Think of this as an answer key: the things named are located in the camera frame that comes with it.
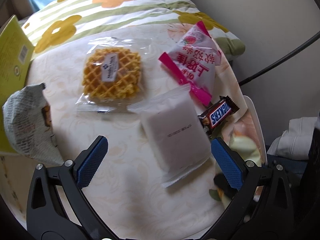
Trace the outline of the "white cake packet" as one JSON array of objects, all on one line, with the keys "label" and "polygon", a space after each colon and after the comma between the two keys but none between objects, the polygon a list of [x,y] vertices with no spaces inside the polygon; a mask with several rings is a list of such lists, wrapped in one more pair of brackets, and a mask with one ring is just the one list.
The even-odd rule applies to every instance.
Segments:
[{"label": "white cake packet", "polygon": [[144,129],[162,169],[162,186],[172,186],[202,166],[212,155],[189,95],[190,85],[129,105]]}]

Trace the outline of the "packaged waffle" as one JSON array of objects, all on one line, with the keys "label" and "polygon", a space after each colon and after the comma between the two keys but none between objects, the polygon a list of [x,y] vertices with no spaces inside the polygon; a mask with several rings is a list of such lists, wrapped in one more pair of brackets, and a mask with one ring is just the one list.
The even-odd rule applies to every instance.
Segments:
[{"label": "packaged waffle", "polygon": [[129,105],[146,98],[145,67],[152,40],[102,37],[88,42],[82,71],[80,112],[126,112]]}]

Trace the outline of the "folded white garment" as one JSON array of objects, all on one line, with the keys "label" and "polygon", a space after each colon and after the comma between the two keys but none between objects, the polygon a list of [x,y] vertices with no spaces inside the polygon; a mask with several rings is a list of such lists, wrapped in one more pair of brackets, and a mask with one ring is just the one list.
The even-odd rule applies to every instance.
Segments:
[{"label": "folded white garment", "polygon": [[292,160],[308,160],[316,117],[291,119],[289,127],[277,137],[267,154]]}]

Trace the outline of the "cream floral tablecloth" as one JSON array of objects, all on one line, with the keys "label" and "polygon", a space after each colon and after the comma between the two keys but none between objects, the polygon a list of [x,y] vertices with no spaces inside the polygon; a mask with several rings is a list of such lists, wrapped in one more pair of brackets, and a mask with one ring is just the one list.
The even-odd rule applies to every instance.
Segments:
[{"label": "cream floral tablecloth", "polygon": [[[44,82],[44,95],[51,106],[53,130],[63,158],[75,159],[98,135],[107,137],[108,154],[103,159],[84,194],[104,222],[122,238],[183,239],[196,238],[224,211],[213,199],[213,179],[218,167],[211,157],[201,167],[169,188],[161,186],[162,170],[140,126],[131,113],[78,112],[76,101],[82,94],[82,71],[89,41],[101,37],[148,39],[152,44],[143,66],[143,92],[153,98],[178,86],[160,66],[159,56],[169,51],[188,31],[189,24],[151,24],[107,31],[63,44],[35,57],[29,68],[27,84]],[[266,162],[251,113],[253,103],[244,102],[225,57],[216,69],[215,95],[230,96],[240,107],[235,119],[222,129],[225,142],[230,135],[251,138],[249,146]],[[16,218],[25,225],[30,182],[37,163],[24,156],[1,157],[1,195]]]}]

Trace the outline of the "pink strawberry snack bag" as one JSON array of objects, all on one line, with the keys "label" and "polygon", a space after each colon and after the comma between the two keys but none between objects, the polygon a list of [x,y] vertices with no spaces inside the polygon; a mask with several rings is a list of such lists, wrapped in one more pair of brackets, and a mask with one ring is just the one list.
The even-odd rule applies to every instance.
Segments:
[{"label": "pink strawberry snack bag", "polygon": [[207,107],[213,96],[215,67],[220,65],[221,57],[203,21],[199,21],[159,61],[179,85],[189,84],[191,93]]}]

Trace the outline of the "silver chips bag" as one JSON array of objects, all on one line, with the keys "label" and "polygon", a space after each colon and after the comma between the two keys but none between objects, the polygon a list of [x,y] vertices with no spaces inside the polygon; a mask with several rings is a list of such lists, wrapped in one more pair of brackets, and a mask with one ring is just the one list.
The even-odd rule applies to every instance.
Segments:
[{"label": "silver chips bag", "polygon": [[9,96],[2,107],[10,146],[20,155],[48,165],[62,165],[44,83],[28,85]]}]

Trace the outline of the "snickers bar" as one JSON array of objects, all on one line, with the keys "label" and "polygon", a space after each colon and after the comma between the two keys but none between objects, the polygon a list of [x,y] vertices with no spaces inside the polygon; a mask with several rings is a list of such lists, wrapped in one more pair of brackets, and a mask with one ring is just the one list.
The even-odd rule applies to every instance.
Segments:
[{"label": "snickers bar", "polygon": [[220,100],[198,115],[198,119],[207,135],[211,135],[227,117],[236,113],[239,107],[229,96],[220,96]]}]

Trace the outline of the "green cardboard box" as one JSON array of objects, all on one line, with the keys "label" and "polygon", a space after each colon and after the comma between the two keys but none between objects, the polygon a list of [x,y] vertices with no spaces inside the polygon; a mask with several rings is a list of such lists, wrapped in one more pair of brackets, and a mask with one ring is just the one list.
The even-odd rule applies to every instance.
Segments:
[{"label": "green cardboard box", "polygon": [[1,27],[0,39],[1,106],[24,87],[34,46],[15,15]]}]

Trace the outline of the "black clothes rack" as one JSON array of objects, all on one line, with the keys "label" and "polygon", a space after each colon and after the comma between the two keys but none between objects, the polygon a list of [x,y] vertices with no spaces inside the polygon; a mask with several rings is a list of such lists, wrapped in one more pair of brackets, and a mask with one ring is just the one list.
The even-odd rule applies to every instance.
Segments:
[{"label": "black clothes rack", "polygon": [[239,86],[243,86],[248,84],[249,82],[257,79],[258,77],[266,74],[267,72],[273,70],[274,68],[278,67],[279,65],[283,64],[284,62],[288,61],[289,59],[293,58],[294,56],[296,56],[297,54],[299,54],[300,52],[302,52],[304,49],[308,48],[310,45],[312,45],[313,43],[315,43],[316,41],[318,41],[320,38],[320,31],[318,31],[315,35],[313,35],[313,37],[311,37],[310,39],[308,39],[307,41],[305,41],[303,44],[301,44],[299,47],[297,47],[296,49],[294,49],[293,51],[289,52],[288,54],[286,54],[285,56],[283,56],[281,59],[277,60],[276,62],[272,63],[271,65],[263,68],[262,70],[260,70],[259,72],[245,78],[244,80],[238,82]]}]

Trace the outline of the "floral striped quilt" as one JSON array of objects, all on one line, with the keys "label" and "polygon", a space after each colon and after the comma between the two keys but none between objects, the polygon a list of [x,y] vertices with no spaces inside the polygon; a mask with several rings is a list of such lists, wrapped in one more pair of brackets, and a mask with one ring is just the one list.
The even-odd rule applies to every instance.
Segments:
[{"label": "floral striped quilt", "polygon": [[41,54],[85,36],[120,28],[165,24],[177,41],[202,21],[229,61],[245,52],[244,43],[201,12],[191,0],[55,0],[32,14],[22,29]]}]

